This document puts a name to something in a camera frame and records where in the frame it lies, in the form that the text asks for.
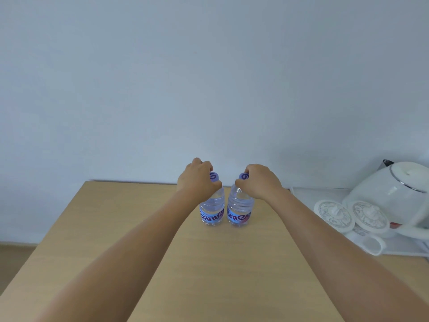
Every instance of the white cup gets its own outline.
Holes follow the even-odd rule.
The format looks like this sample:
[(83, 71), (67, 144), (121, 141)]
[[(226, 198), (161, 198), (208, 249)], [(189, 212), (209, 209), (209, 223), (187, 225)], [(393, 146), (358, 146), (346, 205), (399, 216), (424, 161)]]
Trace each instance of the white cup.
[(386, 248), (386, 243), (382, 238), (362, 229), (358, 225), (355, 225), (353, 230), (345, 233), (344, 236), (365, 252), (375, 256), (382, 254), (383, 250)]

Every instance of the person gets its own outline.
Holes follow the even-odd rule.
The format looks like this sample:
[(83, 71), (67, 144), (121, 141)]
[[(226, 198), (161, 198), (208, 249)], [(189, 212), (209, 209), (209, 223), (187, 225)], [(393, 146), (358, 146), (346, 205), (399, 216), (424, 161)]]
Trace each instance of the person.
[[(222, 187), (210, 181), (212, 170), (209, 161), (195, 158), (175, 194), (69, 282), (36, 321), (126, 321), (186, 217)], [(269, 168), (251, 164), (245, 172), (249, 179), (236, 185), (280, 216), (346, 322), (429, 319), (419, 296), (282, 188)]]

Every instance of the plastic bottle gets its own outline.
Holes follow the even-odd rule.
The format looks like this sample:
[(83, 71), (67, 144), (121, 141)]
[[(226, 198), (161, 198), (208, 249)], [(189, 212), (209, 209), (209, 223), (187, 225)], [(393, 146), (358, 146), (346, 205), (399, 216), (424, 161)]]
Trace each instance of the plastic bottle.
[[(239, 179), (248, 179), (248, 173), (241, 173)], [(244, 193), (244, 191), (234, 184), (228, 197), (227, 216), (233, 226), (244, 226), (252, 213), (255, 200)]]
[[(212, 182), (219, 180), (219, 176), (215, 172), (210, 172)], [(225, 191), (223, 187), (215, 192), (206, 202), (200, 204), (201, 220), (206, 225), (217, 225), (222, 221), (225, 211)]]

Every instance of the person's left hand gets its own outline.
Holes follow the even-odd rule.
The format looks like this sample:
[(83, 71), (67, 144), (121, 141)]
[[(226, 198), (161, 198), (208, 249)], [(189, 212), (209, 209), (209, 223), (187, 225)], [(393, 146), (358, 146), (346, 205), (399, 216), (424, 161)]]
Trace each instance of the person's left hand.
[(208, 200), (222, 187), (221, 181), (212, 182), (210, 180), (212, 170), (213, 166), (209, 161), (202, 162), (201, 159), (194, 158), (179, 176), (177, 191), (188, 192), (198, 203)]

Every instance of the cup handle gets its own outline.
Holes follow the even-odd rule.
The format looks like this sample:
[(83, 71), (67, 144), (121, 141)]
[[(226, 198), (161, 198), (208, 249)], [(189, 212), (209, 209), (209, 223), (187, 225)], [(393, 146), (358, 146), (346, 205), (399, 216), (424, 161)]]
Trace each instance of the cup handle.
[[(379, 250), (371, 249), (367, 245), (365, 245), (365, 243), (368, 243), (368, 241), (371, 241), (371, 239), (378, 242), (378, 244), (380, 245)], [(374, 256), (381, 255), (383, 253), (384, 249), (387, 247), (386, 242), (381, 237), (378, 237), (377, 235), (373, 235), (373, 234), (366, 235), (362, 239), (361, 246), (365, 251), (367, 251), (369, 254), (372, 254)]]

